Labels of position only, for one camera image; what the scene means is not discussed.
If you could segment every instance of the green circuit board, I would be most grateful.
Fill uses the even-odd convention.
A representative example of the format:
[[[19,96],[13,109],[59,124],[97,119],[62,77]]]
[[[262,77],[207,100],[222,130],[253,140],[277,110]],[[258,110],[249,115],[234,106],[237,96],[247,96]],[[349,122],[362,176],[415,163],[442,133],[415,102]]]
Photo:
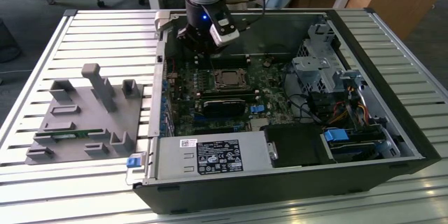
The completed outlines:
[[[177,72],[177,85],[171,88],[171,113],[174,121],[174,135],[186,136],[205,134],[203,132],[226,133],[253,131],[250,120],[265,119],[269,124],[290,123],[294,120],[290,107],[282,93],[281,76],[283,63],[265,67],[265,57],[250,57],[250,64],[245,68],[199,70],[194,64],[186,62]],[[197,93],[217,92],[217,89],[233,89],[234,86],[217,85],[217,74],[243,73],[243,84],[235,89],[255,90],[255,100],[245,103],[243,113],[239,116],[221,117],[209,120],[201,111],[201,104],[206,99],[197,97]],[[250,107],[263,105],[263,110],[251,113]]]

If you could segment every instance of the blue latch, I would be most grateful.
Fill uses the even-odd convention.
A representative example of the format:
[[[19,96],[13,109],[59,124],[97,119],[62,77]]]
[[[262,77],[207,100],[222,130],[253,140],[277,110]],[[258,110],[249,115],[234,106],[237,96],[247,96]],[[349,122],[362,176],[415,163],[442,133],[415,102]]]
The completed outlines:
[[[323,132],[325,140],[329,141],[346,141],[347,136],[343,129],[330,129]]]
[[[139,157],[127,157],[127,162],[125,163],[127,168],[137,168],[141,166],[141,158]]]
[[[258,113],[263,111],[263,105],[250,106],[250,113]]]

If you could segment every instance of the barcode sticker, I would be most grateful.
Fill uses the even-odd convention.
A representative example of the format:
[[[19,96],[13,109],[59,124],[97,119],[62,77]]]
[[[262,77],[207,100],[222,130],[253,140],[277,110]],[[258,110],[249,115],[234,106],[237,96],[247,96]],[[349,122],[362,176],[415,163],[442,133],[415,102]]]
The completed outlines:
[[[179,147],[195,147],[197,139],[181,139]]]

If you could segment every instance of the slotted metal table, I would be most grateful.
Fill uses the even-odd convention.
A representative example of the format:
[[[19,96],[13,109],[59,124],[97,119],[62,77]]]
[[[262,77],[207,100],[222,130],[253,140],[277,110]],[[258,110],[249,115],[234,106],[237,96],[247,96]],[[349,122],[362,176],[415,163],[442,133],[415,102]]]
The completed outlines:
[[[439,223],[448,221],[448,95],[374,13],[337,10],[442,160],[369,192],[206,210],[154,214],[125,184],[125,158],[27,166],[51,96],[51,81],[81,78],[98,63],[111,84],[143,87],[137,151],[147,143],[150,83],[157,38],[154,10],[78,11],[63,16],[0,129],[1,223]],[[347,50],[342,51],[351,68]]]

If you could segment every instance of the floor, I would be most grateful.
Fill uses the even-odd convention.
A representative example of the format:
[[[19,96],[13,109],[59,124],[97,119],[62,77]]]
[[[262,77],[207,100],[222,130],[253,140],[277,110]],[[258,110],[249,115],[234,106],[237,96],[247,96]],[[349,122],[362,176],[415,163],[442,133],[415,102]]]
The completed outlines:
[[[0,125],[7,115],[21,88],[26,82],[39,54],[45,48],[58,20],[66,9],[98,9],[95,0],[55,0],[47,5],[45,0],[0,0],[0,18],[21,47],[21,56],[6,63],[0,63]],[[107,8],[146,9],[137,0],[103,0]],[[163,6],[181,8],[182,0],[163,0]],[[448,87],[448,0],[437,0],[434,8],[413,33],[405,45],[418,57],[431,74]],[[22,72],[2,73],[11,70]]]

